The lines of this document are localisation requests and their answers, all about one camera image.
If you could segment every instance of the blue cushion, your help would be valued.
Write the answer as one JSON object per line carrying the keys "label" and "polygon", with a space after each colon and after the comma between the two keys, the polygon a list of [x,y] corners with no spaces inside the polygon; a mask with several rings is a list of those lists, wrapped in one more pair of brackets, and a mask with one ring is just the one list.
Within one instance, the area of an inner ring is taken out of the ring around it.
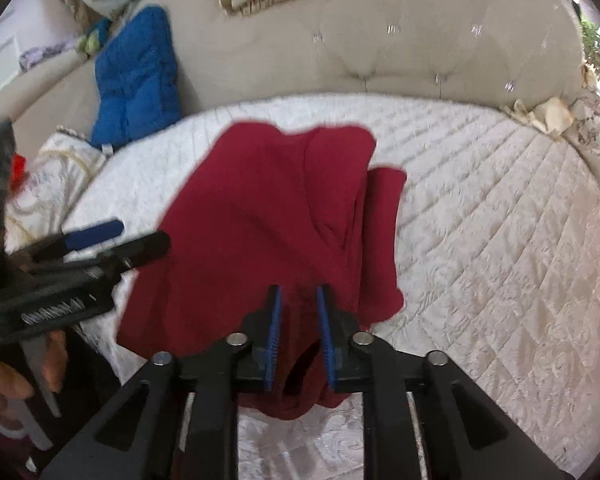
{"label": "blue cushion", "polygon": [[91,144],[119,148],[182,118],[178,65],[164,9],[145,7],[96,60],[100,111]]}

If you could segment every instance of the white quilted mattress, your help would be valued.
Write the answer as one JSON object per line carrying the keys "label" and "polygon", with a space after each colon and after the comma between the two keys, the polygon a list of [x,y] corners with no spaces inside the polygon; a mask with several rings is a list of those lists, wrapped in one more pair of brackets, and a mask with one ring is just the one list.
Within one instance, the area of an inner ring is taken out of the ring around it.
{"label": "white quilted mattress", "polygon": [[[373,331],[397,349],[442,349],[558,466],[600,450],[600,190],[575,150],[490,109],[388,96],[318,95],[206,112],[117,153],[66,224],[117,216],[155,228],[235,120],[286,130],[358,123],[373,164],[408,172],[395,258],[406,306]],[[118,313],[86,326],[123,380],[142,360],[114,343]],[[282,422],[240,411],[240,478],[361,479],[362,409],[315,406]]]}

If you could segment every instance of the beige upholstered headboard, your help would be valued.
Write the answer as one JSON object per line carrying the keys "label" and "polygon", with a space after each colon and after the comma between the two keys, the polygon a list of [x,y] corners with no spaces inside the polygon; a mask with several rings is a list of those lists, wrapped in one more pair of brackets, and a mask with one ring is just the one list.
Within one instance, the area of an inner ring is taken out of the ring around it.
{"label": "beige upholstered headboard", "polygon": [[[522,99],[531,109],[553,96],[573,101],[581,85],[567,0],[296,0],[250,17],[227,16],[218,0],[144,4],[169,13],[184,114],[325,91],[492,107]],[[56,123],[89,131],[94,84],[90,61],[15,118],[17,135]]]}

